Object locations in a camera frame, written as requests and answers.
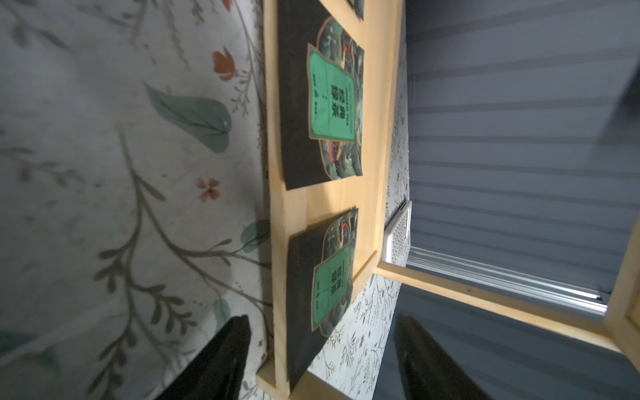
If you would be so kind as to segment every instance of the wallpaper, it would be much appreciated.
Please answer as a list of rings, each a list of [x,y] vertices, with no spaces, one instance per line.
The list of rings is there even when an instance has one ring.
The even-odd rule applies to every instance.
[[[231,315],[255,372],[261,4],[2,0],[0,21],[3,397],[154,398]]]

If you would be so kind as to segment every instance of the book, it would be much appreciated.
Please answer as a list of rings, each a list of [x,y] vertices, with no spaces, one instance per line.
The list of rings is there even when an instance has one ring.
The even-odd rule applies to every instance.
[[[291,390],[351,303],[358,209],[293,237],[287,257],[287,365]]]
[[[364,50],[317,0],[278,3],[287,189],[361,176]]]

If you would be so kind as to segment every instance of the wall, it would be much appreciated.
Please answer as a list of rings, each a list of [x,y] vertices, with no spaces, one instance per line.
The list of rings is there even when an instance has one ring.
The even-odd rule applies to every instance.
[[[415,317],[494,400],[640,398],[640,375],[619,353],[403,285],[395,316]],[[404,399],[394,342],[383,355],[377,400]]]
[[[640,209],[640,2],[407,15],[412,245],[610,291]]]
[[[260,2],[9,0],[0,26],[0,397],[155,399],[246,314],[262,399]]]

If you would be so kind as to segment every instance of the leaf pattern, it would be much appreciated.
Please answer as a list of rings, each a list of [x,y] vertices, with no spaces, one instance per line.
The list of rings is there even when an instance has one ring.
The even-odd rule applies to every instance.
[[[151,105],[165,120],[180,127],[215,153],[229,145],[231,115],[219,101],[204,97],[173,96],[145,83]]]
[[[185,354],[177,347],[180,345],[180,341],[169,340],[167,342],[161,342],[156,336],[157,334],[152,333],[149,329],[148,324],[159,325],[164,322],[163,331],[165,335],[176,335],[177,331],[180,336],[185,336],[189,331],[190,326],[193,327],[198,324],[196,321],[191,319],[193,315],[191,311],[183,312],[178,308],[186,305],[184,298],[174,294],[165,293],[165,284],[155,284],[151,286],[141,285],[136,281],[134,274],[132,273],[132,269],[134,267],[133,255],[140,243],[139,239],[141,236],[144,215],[146,215],[146,217],[152,222],[153,229],[160,237],[162,243],[179,261],[178,265],[195,273],[203,280],[203,282],[218,294],[218,299],[213,303],[213,312],[218,322],[218,329],[226,323],[231,315],[230,306],[227,300],[222,298],[220,290],[218,289],[219,287],[222,287],[248,301],[262,314],[265,326],[268,326],[268,324],[264,307],[272,307],[272,304],[258,298],[254,298],[253,296],[244,293],[242,290],[236,289],[235,287],[217,279],[195,263],[195,260],[197,259],[219,259],[222,260],[227,268],[232,268],[233,264],[231,263],[231,260],[243,260],[260,268],[270,268],[270,263],[261,263],[244,255],[238,254],[246,245],[257,246],[266,240],[265,235],[268,237],[268,231],[265,232],[265,227],[269,226],[269,221],[258,221],[257,223],[250,225],[250,227],[254,227],[253,229],[245,229],[246,234],[241,238],[244,246],[235,251],[221,248],[222,246],[230,244],[232,242],[231,239],[224,239],[208,250],[190,250],[177,245],[172,241],[158,222],[154,208],[150,204],[147,195],[161,201],[166,200],[166,198],[156,188],[143,179],[138,171],[134,169],[131,155],[127,149],[127,144],[122,132],[120,132],[120,144],[122,146],[124,159],[127,163],[127,169],[129,171],[129,176],[132,181],[136,198],[136,212],[134,213],[135,222],[133,224],[134,226],[132,228],[131,235],[124,244],[117,248],[108,248],[98,252],[97,258],[101,260],[101,262],[108,262],[108,264],[107,266],[99,269],[93,276],[93,279],[98,282],[105,279],[107,280],[108,293],[115,293],[117,290],[121,290],[126,293],[126,304],[129,310],[129,318],[124,324],[121,334],[108,343],[99,353],[98,361],[104,363],[103,367],[87,388],[87,393],[90,394],[101,387],[103,389],[103,398],[106,399],[115,398],[114,392],[117,388],[122,386],[124,382],[122,371],[128,359],[128,350],[126,350],[126,346],[131,349],[137,343],[137,334],[136,331],[134,331],[134,328],[140,330],[144,338],[151,343],[158,357],[165,364],[170,364],[170,359],[177,358],[176,362],[181,363],[180,359],[185,357]],[[217,184],[218,181],[209,179],[210,186],[215,186]],[[206,187],[204,181],[201,179],[198,181],[198,187]],[[152,298],[154,308],[150,317],[141,316],[141,310],[139,309],[139,305],[136,302],[133,293],[136,293],[137,296]],[[267,336],[267,348],[269,348],[269,340],[272,337],[273,335],[269,333]]]
[[[251,253],[257,249],[258,246],[269,240],[270,233],[271,222],[269,220],[256,221],[244,228],[242,234],[240,234],[240,240],[244,244],[244,252]]]
[[[67,49],[67,45],[62,41],[62,39],[60,39],[59,37],[57,37],[56,35],[54,35],[51,32],[47,32],[45,30],[40,30],[38,31],[40,33],[40,35],[47,39],[49,41],[49,43],[53,44],[56,47],[59,47],[60,49]]]
[[[56,167],[59,165],[59,163],[57,163],[56,161],[44,161],[39,163],[30,160],[28,157],[24,157],[30,156],[32,154],[34,154],[34,151],[26,147],[0,148],[0,157],[15,161],[19,164],[16,176],[18,182],[31,182],[34,171],[44,172],[50,175],[51,177],[53,177],[53,181],[61,187],[67,185],[67,179],[84,182],[82,176],[80,176],[78,171],[73,168],[65,171],[59,171],[56,169]]]

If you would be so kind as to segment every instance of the gray wall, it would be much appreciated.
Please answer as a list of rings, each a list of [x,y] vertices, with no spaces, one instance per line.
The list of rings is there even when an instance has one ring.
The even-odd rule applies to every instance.
[[[407,285],[398,314],[415,317],[494,400],[640,399],[640,375],[619,353]],[[394,328],[374,400],[404,399]]]
[[[640,209],[638,0],[409,1],[412,245],[610,291]]]

